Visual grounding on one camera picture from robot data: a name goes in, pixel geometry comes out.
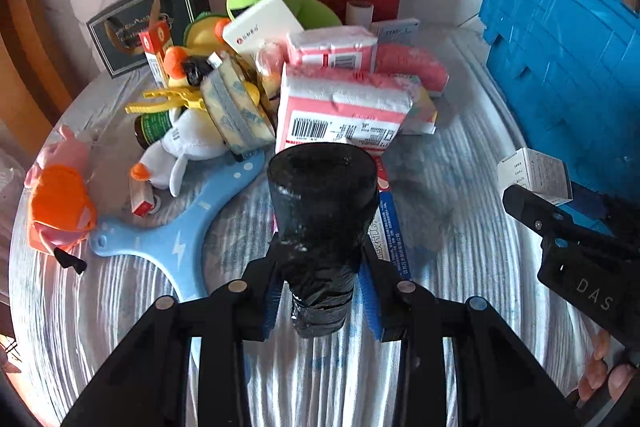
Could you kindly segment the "right human hand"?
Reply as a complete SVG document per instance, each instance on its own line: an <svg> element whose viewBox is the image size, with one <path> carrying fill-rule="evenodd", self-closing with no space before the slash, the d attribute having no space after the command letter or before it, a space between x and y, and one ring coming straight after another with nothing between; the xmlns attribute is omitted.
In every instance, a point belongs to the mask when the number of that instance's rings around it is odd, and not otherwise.
<svg viewBox="0 0 640 427"><path fill-rule="evenodd" d="M619 364L608 369L604 358L611 347L611 336L603 329L592 337L593 352L587 360L585 373L580 377L577 391L580 401L588 401L603 386L608 387L608 394L616 402L625 392L634 375L638 373L629 364Z"/></svg>

